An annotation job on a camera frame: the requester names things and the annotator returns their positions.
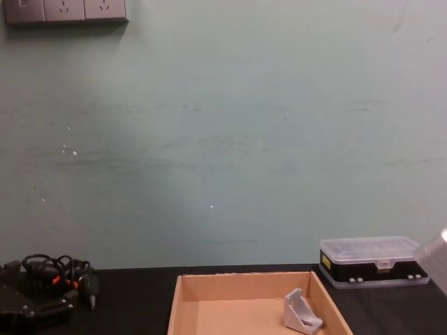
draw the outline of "electrical socket panel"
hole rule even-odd
[[[85,19],[127,20],[125,0],[85,0]]]
[[[3,9],[9,24],[45,21],[43,0],[3,0]]]
[[[128,21],[126,0],[3,0],[3,8],[6,23],[13,25]]]
[[[85,21],[84,0],[43,0],[46,22]]]

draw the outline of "cardboard box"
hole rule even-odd
[[[179,276],[168,335],[298,335],[283,325],[295,288],[323,319],[317,335],[353,335],[314,272]]]

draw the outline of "light green wall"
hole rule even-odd
[[[445,1],[128,2],[0,26],[0,261],[317,262],[445,226]]]

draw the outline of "white bracket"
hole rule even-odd
[[[284,299],[284,325],[306,335],[314,335],[323,325],[302,298],[300,288],[294,289]]]

